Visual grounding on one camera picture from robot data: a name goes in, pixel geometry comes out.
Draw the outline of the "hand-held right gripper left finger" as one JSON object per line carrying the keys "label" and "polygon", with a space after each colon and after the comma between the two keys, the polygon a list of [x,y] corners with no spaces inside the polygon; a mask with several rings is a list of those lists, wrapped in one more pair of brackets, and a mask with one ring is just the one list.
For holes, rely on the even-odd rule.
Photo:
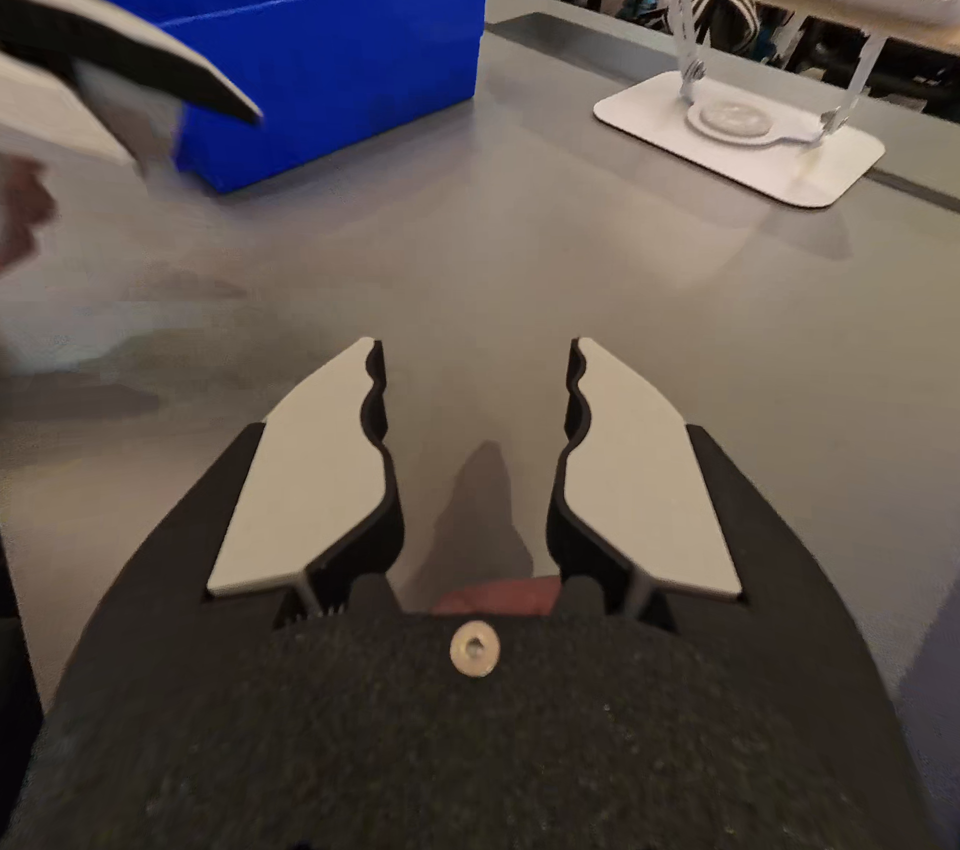
{"label": "hand-held right gripper left finger", "polygon": [[379,340],[312,372],[263,429],[207,581],[215,598],[291,589],[310,615],[345,609],[354,581],[384,575],[404,542]]}

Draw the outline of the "person's dark trousers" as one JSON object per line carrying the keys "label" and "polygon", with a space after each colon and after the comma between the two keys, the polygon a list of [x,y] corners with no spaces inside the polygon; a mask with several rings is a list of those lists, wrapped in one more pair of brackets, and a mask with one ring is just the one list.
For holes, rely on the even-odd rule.
{"label": "person's dark trousers", "polygon": [[16,803],[43,722],[18,600],[1,551],[1,796],[2,814]]}

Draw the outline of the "person's right hand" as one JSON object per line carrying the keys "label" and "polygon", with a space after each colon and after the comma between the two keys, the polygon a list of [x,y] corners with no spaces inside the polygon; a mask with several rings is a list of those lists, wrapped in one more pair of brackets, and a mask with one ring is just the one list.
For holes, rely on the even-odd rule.
{"label": "person's right hand", "polygon": [[450,592],[431,609],[437,616],[547,616],[562,590],[559,577],[493,580]]}

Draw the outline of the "black white striped bag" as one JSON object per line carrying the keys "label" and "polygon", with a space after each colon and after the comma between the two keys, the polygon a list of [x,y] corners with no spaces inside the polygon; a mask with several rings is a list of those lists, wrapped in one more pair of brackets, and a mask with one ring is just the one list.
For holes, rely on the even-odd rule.
{"label": "black white striped bag", "polygon": [[697,44],[750,57],[758,46],[761,17],[752,0],[691,0]]}

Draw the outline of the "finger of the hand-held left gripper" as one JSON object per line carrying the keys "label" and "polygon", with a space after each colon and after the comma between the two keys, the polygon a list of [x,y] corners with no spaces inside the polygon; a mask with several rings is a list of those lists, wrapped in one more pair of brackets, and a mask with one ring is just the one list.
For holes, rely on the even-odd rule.
{"label": "finger of the hand-held left gripper", "polygon": [[107,0],[1,0],[4,49],[81,62],[175,100],[261,121],[261,109],[205,57]]}
{"label": "finger of the hand-held left gripper", "polygon": [[88,64],[74,89],[41,67],[1,56],[2,173],[13,159],[95,179],[175,171],[182,106]]}

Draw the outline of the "grey desk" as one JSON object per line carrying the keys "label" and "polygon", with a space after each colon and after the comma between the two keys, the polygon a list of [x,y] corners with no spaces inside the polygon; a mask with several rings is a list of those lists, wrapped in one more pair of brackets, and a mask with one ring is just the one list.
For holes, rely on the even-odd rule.
{"label": "grey desk", "polygon": [[784,208],[594,119],[663,41],[487,0],[474,98],[233,196],[51,172],[2,277],[2,522],[44,704],[102,594],[246,424],[383,341],[411,608],[544,574],[570,340],[704,426],[817,557],[896,696],[958,673],[958,126]]}

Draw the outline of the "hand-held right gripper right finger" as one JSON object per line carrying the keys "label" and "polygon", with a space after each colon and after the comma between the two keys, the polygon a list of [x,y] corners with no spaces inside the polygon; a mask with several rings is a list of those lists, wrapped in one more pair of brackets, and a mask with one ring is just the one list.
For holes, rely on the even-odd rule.
{"label": "hand-held right gripper right finger", "polygon": [[591,338],[571,340],[568,402],[546,543],[563,580],[588,578],[606,613],[656,595],[722,603],[743,585],[678,410]]}

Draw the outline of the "blue plastic bin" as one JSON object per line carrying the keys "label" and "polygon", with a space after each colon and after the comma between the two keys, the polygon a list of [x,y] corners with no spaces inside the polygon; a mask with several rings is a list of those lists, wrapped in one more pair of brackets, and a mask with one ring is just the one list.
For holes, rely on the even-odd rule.
{"label": "blue plastic bin", "polygon": [[110,0],[204,55],[260,107],[196,107],[175,165],[227,194],[472,98],[486,0]]}

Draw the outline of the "person's left hand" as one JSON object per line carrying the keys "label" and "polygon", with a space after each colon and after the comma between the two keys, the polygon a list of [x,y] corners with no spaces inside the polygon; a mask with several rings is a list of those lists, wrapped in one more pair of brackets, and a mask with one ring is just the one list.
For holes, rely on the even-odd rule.
{"label": "person's left hand", "polygon": [[26,157],[1,158],[1,271],[23,264],[39,249],[37,233],[55,219],[57,205],[46,167]]}

